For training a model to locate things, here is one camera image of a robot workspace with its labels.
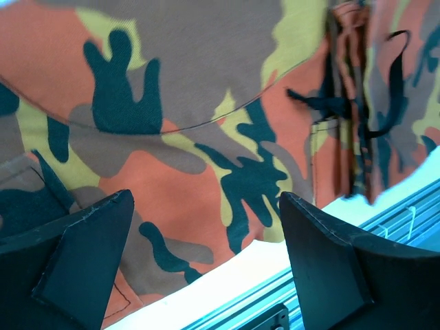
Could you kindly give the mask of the orange camouflage trousers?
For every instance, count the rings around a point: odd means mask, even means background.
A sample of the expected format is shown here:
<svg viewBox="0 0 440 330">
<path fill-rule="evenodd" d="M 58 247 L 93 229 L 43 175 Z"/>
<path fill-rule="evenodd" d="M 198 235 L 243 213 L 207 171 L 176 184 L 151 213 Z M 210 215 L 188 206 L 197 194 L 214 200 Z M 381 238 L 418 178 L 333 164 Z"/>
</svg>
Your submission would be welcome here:
<svg viewBox="0 0 440 330">
<path fill-rule="evenodd" d="M 1 240 L 134 198 L 97 329 L 438 146 L 438 1 L 1 3 Z"/>
</svg>

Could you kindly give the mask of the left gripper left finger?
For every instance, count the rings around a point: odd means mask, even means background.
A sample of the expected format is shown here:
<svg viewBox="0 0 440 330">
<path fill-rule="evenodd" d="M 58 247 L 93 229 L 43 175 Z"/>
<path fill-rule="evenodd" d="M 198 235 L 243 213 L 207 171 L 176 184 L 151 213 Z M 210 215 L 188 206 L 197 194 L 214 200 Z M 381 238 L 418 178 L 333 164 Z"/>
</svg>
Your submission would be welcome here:
<svg viewBox="0 0 440 330">
<path fill-rule="evenodd" d="M 129 190 L 1 240 L 2 329 L 100 329 L 134 210 Z"/>
</svg>

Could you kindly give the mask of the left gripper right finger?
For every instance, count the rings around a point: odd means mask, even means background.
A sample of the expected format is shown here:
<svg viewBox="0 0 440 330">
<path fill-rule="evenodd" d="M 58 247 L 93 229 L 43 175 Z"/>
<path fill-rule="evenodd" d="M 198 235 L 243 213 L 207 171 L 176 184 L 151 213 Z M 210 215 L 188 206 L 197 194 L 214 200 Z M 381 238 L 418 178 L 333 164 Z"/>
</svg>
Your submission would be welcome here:
<svg viewBox="0 0 440 330">
<path fill-rule="evenodd" d="M 291 192 L 280 220 L 306 329 L 438 329 L 439 254 L 371 234 Z"/>
</svg>

